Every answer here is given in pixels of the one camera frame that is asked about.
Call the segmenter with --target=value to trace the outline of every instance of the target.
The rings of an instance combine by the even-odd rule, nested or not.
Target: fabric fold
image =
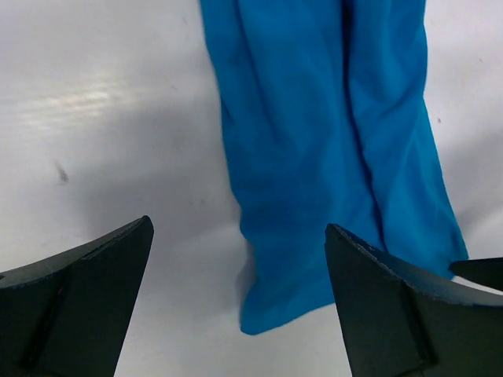
[[[388,42],[380,42],[367,22],[377,7],[397,21],[396,32],[424,29],[403,22],[395,1],[378,3],[388,9],[372,0],[201,0],[230,184],[257,268],[241,314],[245,333],[333,302],[328,223],[444,275],[465,253],[424,110],[426,72],[409,69],[426,49],[404,38],[407,54],[388,61],[382,44],[392,36],[382,27]]]

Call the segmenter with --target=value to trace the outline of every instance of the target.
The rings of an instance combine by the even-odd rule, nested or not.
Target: blue fabric
[[[467,252],[424,106],[424,1],[201,8],[257,268],[241,330],[259,334],[333,302],[328,223],[451,277],[449,264]]]

